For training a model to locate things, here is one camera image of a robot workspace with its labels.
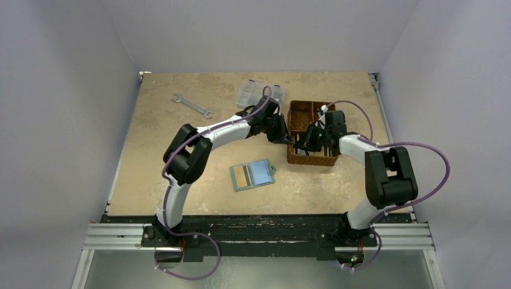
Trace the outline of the brown woven basket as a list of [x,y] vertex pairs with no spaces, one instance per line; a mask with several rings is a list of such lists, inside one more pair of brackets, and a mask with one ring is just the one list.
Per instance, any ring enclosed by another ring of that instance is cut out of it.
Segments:
[[[324,101],[291,101],[289,111],[287,112],[287,126],[291,137],[295,141],[298,135],[302,135],[307,131],[310,123],[319,119],[318,109],[322,105],[327,105]],[[310,166],[327,166],[333,167],[338,159],[327,157],[305,157],[292,155],[289,152],[291,144],[287,145],[287,162],[289,164],[300,164]]]

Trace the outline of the gold credit card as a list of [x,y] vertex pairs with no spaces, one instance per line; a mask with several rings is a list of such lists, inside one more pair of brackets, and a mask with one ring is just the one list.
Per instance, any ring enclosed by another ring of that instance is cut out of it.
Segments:
[[252,176],[249,165],[239,165],[233,167],[234,181],[236,187],[241,190],[252,185]]

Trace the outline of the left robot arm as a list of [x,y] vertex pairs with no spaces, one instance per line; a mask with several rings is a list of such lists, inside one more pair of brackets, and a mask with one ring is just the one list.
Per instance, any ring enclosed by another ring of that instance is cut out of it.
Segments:
[[156,238],[164,246],[173,246],[182,235],[178,229],[191,185],[205,171],[209,156],[215,149],[233,141],[265,134],[268,142],[293,144],[284,116],[278,113],[279,103],[262,96],[256,105],[237,112],[229,119],[211,126],[196,128],[183,125],[163,156],[161,175],[168,182],[163,205],[157,213],[161,226]]

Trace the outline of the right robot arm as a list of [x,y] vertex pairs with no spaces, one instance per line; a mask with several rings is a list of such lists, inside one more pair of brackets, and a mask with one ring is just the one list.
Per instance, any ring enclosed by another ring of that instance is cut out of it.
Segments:
[[348,156],[365,168],[366,196],[343,214],[331,239],[352,245],[368,235],[370,226],[392,206],[404,205],[418,196],[418,185],[408,150],[402,146],[378,148],[355,132],[349,132],[342,111],[326,111],[311,123],[294,144],[304,152],[328,148]]

